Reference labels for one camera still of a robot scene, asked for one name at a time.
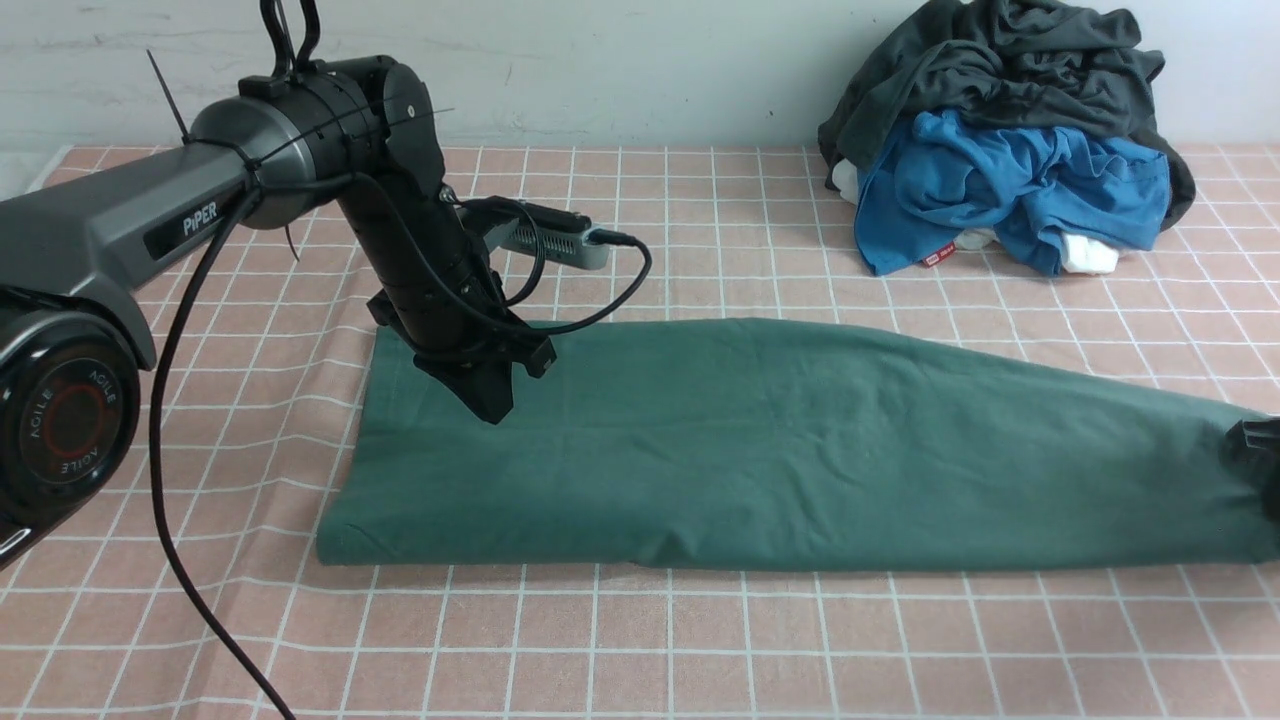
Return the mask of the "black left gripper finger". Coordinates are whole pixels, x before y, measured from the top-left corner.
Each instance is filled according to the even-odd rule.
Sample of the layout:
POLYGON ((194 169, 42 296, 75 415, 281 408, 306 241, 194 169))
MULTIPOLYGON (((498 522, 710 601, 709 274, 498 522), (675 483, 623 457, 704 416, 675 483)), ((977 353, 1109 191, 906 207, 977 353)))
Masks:
POLYGON ((445 387, 475 418, 500 423, 515 406, 511 365, 463 365, 445 369, 445 387))

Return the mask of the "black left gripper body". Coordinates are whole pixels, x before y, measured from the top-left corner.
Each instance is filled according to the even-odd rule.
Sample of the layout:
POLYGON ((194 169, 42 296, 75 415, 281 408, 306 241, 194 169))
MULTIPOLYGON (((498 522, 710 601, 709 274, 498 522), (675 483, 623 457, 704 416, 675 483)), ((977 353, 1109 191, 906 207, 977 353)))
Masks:
POLYGON ((518 202, 490 197, 456 211, 389 190, 366 200, 367 255, 420 369, 448 386, 508 386, 516 366, 547 374, 556 346, 515 315, 489 258, 517 231, 536 229, 518 202))

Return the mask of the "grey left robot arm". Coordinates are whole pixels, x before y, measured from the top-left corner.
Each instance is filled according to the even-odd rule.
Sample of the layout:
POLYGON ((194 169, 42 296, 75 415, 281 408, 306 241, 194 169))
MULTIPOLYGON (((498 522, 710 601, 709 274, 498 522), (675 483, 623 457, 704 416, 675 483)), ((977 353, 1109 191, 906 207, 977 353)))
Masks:
POLYGON ((425 83, 389 56, 241 81, 178 149, 3 202, 3 564, 122 465, 157 366, 134 295, 233 229, 340 206, 381 283, 370 310, 479 419, 540 377, 550 338, 506 304, 484 231, 456 211, 425 83))

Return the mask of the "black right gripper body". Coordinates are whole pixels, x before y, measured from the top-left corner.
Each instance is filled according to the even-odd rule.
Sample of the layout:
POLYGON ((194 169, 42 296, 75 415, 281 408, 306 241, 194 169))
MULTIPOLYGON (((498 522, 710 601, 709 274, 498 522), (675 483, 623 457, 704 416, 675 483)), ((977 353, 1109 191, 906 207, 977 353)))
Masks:
POLYGON ((1228 456, 1253 473, 1271 521, 1279 520, 1279 418, 1239 420, 1225 436, 1228 456))

